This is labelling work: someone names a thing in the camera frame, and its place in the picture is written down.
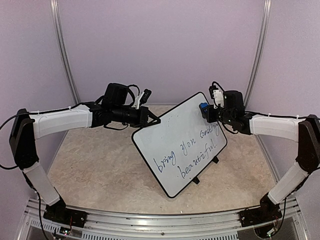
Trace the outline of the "white whiteboard black frame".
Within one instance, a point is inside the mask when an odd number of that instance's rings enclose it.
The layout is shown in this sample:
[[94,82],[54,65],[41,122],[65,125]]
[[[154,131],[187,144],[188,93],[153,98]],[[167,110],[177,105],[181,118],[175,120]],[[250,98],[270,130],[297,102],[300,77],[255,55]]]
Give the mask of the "white whiteboard black frame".
[[162,114],[160,123],[136,130],[132,142],[165,192],[173,199],[227,146],[218,122],[203,118],[197,92]]

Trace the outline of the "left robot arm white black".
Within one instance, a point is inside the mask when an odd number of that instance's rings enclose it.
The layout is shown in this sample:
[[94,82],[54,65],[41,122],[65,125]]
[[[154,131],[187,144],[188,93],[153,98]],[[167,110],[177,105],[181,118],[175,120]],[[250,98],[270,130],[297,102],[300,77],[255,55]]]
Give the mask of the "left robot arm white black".
[[16,115],[9,118],[14,121],[9,145],[15,165],[2,165],[1,169],[19,168],[29,186],[46,203],[46,213],[61,223],[66,222],[70,218],[70,211],[40,164],[36,140],[73,129],[109,129],[112,122],[121,123],[125,128],[144,128],[160,124],[160,118],[144,105],[152,93],[151,90],[145,89],[134,95],[132,87],[131,84],[110,83],[104,95],[96,101],[47,111],[20,109]]

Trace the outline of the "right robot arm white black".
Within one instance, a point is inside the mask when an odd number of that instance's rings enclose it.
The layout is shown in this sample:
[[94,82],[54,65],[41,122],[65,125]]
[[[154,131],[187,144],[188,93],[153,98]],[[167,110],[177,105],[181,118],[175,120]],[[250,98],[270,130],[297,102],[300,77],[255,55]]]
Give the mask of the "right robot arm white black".
[[293,166],[260,200],[256,218],[266,222],[291,193],[297,191],[313,172],[320,168],[320,119],[315,115],[281,116],[246,111],[243,95],[236,90],[210,88],[213,104],[199,105],[208,123],[220,122],[232,127],[232,133],[263,135],[291,140],[298,144]]

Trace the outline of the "blue whiteboard eraser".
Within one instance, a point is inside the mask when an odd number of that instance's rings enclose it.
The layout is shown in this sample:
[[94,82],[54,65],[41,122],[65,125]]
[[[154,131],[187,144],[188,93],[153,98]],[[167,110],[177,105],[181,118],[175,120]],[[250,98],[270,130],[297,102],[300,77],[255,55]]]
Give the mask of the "blue whiteboard eraser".
[[199,108],[202,113],[206,113],[208,111],[209,104],[207,102],[202,102],[199,104]]

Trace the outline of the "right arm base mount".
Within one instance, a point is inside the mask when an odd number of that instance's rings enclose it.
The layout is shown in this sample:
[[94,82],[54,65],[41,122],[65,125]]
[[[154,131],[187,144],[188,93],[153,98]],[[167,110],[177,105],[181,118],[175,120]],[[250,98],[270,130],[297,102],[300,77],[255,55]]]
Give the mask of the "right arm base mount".
[[268,194],[264,195],[259,203],[258,207],[245,208],[239,212],[239,220],[242,227],[258,225],[283,217],[280,204],[274,204]]

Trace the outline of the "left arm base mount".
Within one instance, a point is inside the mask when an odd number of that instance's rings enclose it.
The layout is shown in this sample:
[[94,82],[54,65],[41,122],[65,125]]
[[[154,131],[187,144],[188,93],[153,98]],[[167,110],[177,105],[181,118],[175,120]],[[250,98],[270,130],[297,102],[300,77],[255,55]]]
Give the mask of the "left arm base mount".
[[79,228],[84,228],[87,216],[85,211],[68,208],[62,198],[53,205],[47,204],[43,214],[46,220]]

